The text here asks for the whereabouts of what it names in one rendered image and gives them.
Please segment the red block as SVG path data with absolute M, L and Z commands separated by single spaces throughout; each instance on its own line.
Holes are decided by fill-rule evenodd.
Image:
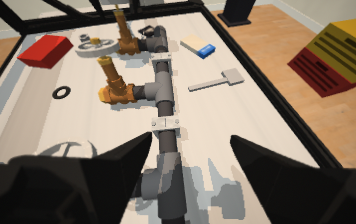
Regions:
M 17 59 L 31 67 L 51 69 L 73 46 L 67 37 L 44 35 Z

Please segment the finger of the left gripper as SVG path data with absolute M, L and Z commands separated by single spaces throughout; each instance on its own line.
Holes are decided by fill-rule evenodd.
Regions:
M 132 0 L 135 18 L 138 18 L 138 0 Z
M 99 0 L 89 0 L 90 3 L 92 4 L 92 6 L 95 8 L 95 10 L 97 11 L 97 13 L 100 15 L 100 17 L 102 18 L 102 20 L 106 20 L 105 19 L 105 15 L 103 12 L 103 9 L 101 7 L 101 4 L 99 2 Z

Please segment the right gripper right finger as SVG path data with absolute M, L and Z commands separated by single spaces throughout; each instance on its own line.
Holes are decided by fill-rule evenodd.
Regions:
M 230 145 L 271 224 L 327 224 L 356 191 L 356 168 L 316 168 L 238 135 Z

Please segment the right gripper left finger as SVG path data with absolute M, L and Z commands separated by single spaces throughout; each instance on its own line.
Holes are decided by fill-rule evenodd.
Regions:
M 26 188 L 80 192 L 91 224 L 120 224 L 152 144 L 148 131 L 92 158 L 21 155 Z

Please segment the black rubber washer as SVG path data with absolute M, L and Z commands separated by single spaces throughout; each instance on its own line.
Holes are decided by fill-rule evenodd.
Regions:
M 60 90 L 62 90 L 62 89 L 65 89 L 65 90 L 66 90 L 65 94 L 63 94 L 63 95 L 61 95 L 61 96 L 57 96 L 57 93 L 58 93 Z M 63 99 L 63 98 L 65 98 L 66 96 L 69 95 L 70 91 L 71 91 L 71 89 L 70 89 L 68 86 L 61 86 L 61 87 L 57 88 L 57 89 L 53 92 L 52 97 L 53 97 L 54 99 Z

